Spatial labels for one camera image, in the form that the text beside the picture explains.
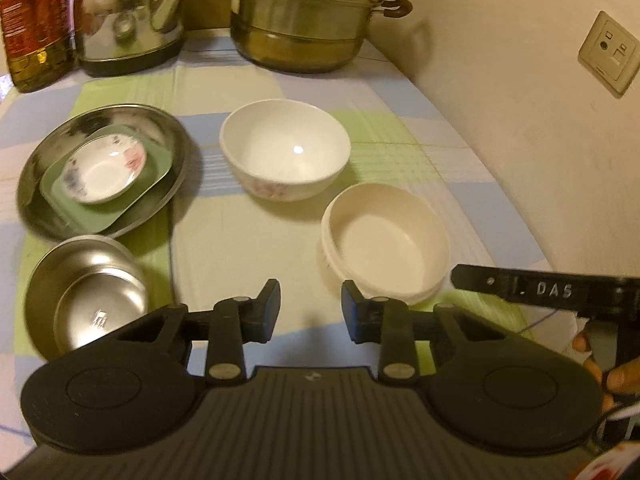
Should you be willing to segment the person's right hand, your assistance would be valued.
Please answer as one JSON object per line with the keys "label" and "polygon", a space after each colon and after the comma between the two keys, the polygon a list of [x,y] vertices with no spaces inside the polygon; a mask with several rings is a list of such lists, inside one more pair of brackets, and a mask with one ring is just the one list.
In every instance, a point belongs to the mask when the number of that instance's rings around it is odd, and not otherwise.
{"label": "person's right hand", "polygon": [[[586,338],[585,332],[582,330],[579,332],[572,341],[572,347],[575,351],[580,353],[588,353],[591,351],[590,344]],[[596,378],[596,381],[602,385],[603,372],[598,367],[598,364],[593,361],[591,356],[582,363],[582,366],[589,373]],[[608,373],[605,381],[605,393],[603,393],[602,412],[608,412],[612,410],[615,405],[613,394],[619,394],[620,396],[630,396],[633,394],[636,396],[639,394],[640,388],[640,365],[639,357],[634,360],[625,363],[619,367],[614,368]]]}

